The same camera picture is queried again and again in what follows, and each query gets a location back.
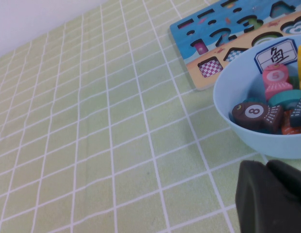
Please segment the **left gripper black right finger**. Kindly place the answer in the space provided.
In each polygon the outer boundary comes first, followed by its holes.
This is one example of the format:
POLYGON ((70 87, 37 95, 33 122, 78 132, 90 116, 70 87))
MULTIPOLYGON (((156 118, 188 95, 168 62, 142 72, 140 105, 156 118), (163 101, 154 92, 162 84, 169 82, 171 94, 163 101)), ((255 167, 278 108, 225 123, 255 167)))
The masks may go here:
POLYGON ((269 160, 266 166, 301 203, 301 171, 280 160, 269 160))

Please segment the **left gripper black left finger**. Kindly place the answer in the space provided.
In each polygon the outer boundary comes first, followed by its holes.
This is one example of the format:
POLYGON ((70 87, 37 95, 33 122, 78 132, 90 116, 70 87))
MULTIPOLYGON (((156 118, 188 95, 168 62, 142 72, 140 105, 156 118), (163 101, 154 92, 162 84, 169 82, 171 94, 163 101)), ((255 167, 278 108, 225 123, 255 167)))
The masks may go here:
POLYGON ((266 164, 240 163, 235 204, 242 233, 301 233, 301 203, 266 164))

